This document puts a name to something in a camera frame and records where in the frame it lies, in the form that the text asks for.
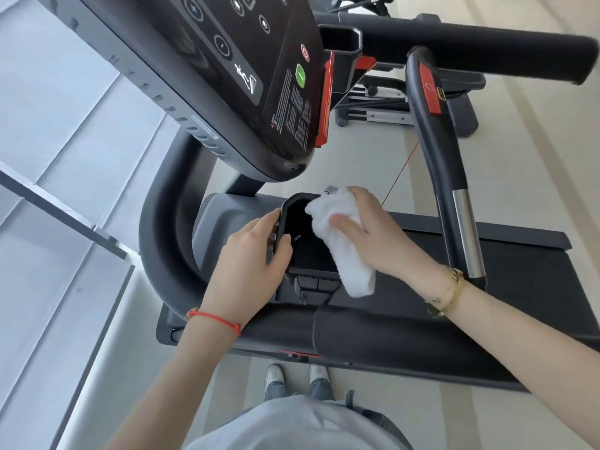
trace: white shirt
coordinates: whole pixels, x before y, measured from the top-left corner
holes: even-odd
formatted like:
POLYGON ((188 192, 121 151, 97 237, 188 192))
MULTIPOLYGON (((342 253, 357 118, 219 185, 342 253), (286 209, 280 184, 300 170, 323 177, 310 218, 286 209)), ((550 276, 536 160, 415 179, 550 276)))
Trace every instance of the white shirt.
POLYGON ((304 395, 266 401, 193 441, 187 450, 406 450, 348 408, 304 395))

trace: forearm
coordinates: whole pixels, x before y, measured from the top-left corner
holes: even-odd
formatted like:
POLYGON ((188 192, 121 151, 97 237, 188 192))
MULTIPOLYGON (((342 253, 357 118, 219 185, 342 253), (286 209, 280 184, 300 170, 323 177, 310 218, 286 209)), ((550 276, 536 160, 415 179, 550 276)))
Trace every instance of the forearm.
POLYGON ((221 323, 192 318, 175 356, 106 449, 181 449, 215 367, 235 339, 221 323))
MULTIPOLYGON (((431 299, 452 296, 454 281, 431 266, 409 283, 431 299)), ((544 306, 540 297, 540 306, 544 306)), ((467 283, 446 316, 500 361, 594 448, 600 448, 600 354, 467 283)))

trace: person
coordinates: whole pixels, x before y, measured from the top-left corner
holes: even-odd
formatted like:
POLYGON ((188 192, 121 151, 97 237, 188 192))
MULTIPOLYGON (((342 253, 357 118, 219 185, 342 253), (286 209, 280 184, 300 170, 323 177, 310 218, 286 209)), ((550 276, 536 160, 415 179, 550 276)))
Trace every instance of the person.
MULTIPOLYGON (((334 215, 330 223, 355 244, 364 261, 402 279, 443 310, 560 420, 600 449, 600 354, 457 279, 404 234, 375 196, 363 188, 349 189, 356 197, 362 228, 342 215, 334 215)), ((289 235, 266 264, 267 238, 278 215, 273 211, 229 237, 200 307, 200 312, 224 321, 190 319, 173 359, 110 440, 108 450, 181 448, 215 367, 237 338, 235 329, 225 324, 237 323, 243 329, 274 294, 289 264, 289 235)), ((289 396, 281 371, 269 368, 266 401, 192 442, 189 450, 411 450, 381 414, 327 401, 333 393, 326 370, 311 367, 310 372, 309 396, 289 396)))

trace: blue jeans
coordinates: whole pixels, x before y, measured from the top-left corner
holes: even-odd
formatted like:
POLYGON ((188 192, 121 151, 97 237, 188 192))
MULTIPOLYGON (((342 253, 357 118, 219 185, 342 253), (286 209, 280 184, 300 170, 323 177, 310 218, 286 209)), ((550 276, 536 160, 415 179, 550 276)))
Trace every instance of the blue jeans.
MULTIPOLYGON (((277 398, 286 398, 290 395, 291 393, 289 393, 288 387, 283 382, 276 380, 274 382, 271 382, 266 388, 265 402, 275 400, 277 398)), ((327 379, 324 378, 317 379, 311 383, 310 390, 308 391, 307 396, 309 398, 312 398, 313 400, 335 401, 334 391, 331 388, 331 384, 327 379)), ((400 429, 396 425, 394 425, 394 423, 384 414, 354 405, 354 390, 350 390, 348 392, 348 394, 346 395, 346 404, 340 404, 340 406, 345 406, 346 408, 362 415, 371 423, 379 426, 380 428, 384 429, 389 434, 394 436, 396 439, 398 439, 398 441, 400 441, 404 446, 406 446, 408 450, 413 450, 413 447, 411 446, 408 439, 406 439, 406 436, 402 433, 402 431, 400 431, 400 429)), ((244 415, 249 410, 251 410, 251 408, 244 410, 242 413, 236 415, 227 423, 232 422, 236 418, 244 415)))

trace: foot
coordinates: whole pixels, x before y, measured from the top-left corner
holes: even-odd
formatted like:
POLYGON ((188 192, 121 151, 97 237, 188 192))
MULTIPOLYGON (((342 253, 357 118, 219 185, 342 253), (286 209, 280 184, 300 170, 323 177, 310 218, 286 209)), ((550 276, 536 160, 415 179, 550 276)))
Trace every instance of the foot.
POLYGON ((325 379, 327 382, 330 382, 329 371, 326 367, 311 365, 310 370, 308 371, 308 382, 312 385, 315 380, 319 379, 325 379))
POLYGON ((283 385, 286 384, 286 378, 283 376, 283 371, 279 365, 271 365, 266 369, 265 374, 265 392, 266 388, 273 382, 281 382, 283 385))

